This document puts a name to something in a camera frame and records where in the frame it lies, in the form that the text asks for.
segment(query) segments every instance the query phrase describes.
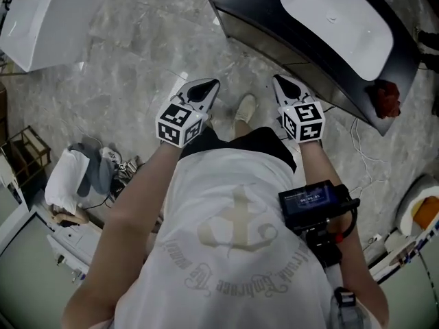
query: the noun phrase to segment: white appliance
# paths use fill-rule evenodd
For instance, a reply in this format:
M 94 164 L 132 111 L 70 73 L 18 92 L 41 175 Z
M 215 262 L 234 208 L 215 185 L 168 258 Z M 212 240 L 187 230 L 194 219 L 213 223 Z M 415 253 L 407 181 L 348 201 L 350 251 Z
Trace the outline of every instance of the white appliance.
M 79 226 L 63 228 L 54 223 L 45 208 L 44 194 L 41 192 L 35 199 L 31 213 L 38 216 L 47 225 L 47 246 L 50 245 L 54 253 L 54 262 L 62 256 L 62 263 L 73 271 L 86 275 L 95 254 L 102 229 L 88 222 Z
M 393 48 L 389 26 L 367 0 L 281 0 L 285 10 L 363 79 L 379 77 Z
M 12 0 L 0 49 L 24 71 L 78 61 L 103 0 Z
M 15 237 L 16 233 L 19 232 L 32 216 L 27 209 L 25 198 L 19 188 L 12 168 L 2 154 L 0 154 L 0 196 L 1 255 Z

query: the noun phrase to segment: gray cloth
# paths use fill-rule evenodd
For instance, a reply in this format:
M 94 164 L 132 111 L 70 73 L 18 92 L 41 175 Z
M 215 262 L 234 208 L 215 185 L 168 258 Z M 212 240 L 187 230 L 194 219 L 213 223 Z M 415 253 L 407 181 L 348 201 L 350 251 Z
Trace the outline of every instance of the gray cloth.
M 78 195 L 86 197 L 92 186 L 96 193 L 108 195 L 116 164 L 107 158 L 102 158 L 99 150 L 85 143 L 76 143 L 69 146 L 69 150 L 79 151 L 90 159 L 85 176 L 78 188 Z

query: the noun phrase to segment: black and white marker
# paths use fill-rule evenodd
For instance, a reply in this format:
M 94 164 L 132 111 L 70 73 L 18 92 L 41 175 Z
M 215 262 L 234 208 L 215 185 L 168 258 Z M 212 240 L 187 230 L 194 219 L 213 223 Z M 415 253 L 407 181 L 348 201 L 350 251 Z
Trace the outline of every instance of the black and white marker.
M 166 101 L 156 116 L 156 135 L 169 144 L 184 147 L 202 131 L 220 89 L 215 79 L 186 83 Z
M 297 143 L 320 140 L 326 122 L 322 105 L 300 81 L 286 75 L 273 77 L 274 93 L 281 106 L 281 123 Z

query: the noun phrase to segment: black shorts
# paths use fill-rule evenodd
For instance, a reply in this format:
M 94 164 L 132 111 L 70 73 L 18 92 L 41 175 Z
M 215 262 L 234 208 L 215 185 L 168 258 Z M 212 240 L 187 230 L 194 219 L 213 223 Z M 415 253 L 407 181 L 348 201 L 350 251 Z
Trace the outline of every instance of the black shorts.
M 218 138 L 215 130 L 206 127 L 191 143 L 189 143 L 181 153 L 180 159 L 202 151 L 214 149 L 240 149 L 247 151 L 263 152 L 264 154 L 277 157 L 287 165 L 293 172 L 296 171 L 296 163 L 293 155 L 269 127 L 261 127 L 251 133 L 236 138 L 230 142 L 222 141 Z

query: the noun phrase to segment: fiducial marker cube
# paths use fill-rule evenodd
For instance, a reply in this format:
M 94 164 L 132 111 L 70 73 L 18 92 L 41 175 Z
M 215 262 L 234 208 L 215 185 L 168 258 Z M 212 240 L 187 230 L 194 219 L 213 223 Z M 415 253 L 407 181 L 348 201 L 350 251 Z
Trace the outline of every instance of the fiducial marker cube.
M 205 113 L 166 101 L 156 117 L 156 135 L 169 144 L 184 147 L 201 133 L 205 120 Z
M 320 140 L 323 136 L 324 117 L 320 102 L 295 103 L 279 109 L 282 126 L 297 143 Z

